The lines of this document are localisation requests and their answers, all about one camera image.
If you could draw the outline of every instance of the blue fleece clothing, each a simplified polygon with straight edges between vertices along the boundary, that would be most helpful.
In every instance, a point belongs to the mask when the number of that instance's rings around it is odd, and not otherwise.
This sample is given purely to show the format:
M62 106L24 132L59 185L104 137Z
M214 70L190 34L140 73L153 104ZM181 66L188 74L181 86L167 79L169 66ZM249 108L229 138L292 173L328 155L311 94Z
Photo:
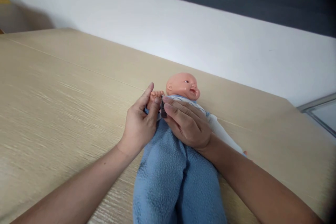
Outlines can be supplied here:
M133 222L226 223L217 170L162 119L135 179Z

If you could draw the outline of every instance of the wooden table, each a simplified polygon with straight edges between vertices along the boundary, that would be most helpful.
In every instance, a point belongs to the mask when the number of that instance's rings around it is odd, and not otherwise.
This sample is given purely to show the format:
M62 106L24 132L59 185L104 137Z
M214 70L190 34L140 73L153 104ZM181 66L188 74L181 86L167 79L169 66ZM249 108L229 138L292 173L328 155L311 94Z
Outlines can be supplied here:
M199 104L218 117L256 164L322 218L335 146L286 99L73 29L0 36L0 222L8 223L122 136L127 109L153 81L196 76ZM139 155L92 223L131 223ZM230 223L257 223L221 179Z

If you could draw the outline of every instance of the baby doll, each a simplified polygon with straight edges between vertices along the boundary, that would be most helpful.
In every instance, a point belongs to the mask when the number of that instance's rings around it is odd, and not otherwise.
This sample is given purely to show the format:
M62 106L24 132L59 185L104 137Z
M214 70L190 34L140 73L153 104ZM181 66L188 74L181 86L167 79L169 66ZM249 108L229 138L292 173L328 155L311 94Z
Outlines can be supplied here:
M216 116L196 103L200 97L195 77L178 73L169 78L166 93L199 108L212 131L236 151L242 149L218 123ZM163 91L153 91L149 108ZM194 149L179 141L164 120L145 147L133 194L134 223L226 223L218 173Z

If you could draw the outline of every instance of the fingernail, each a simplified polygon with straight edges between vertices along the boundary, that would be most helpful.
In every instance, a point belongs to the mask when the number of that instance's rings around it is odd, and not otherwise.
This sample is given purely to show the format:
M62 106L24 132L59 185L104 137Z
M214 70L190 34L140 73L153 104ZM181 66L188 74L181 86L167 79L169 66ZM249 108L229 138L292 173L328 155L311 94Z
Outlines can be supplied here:
M169 101L169 99L170 99L170 98L169 98L168 96L163 96L163 97L162 97L162 100L163 100L164 102Z

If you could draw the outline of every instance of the doll face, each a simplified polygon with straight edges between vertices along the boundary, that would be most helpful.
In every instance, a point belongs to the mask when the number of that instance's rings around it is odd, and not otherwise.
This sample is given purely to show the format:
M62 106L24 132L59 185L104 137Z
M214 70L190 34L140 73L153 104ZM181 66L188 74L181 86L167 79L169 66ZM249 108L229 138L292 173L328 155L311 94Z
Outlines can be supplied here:
M190 73L178 73L170 77L166 93L167 95L180 95L189 100L197 100L201 94L196 78Z

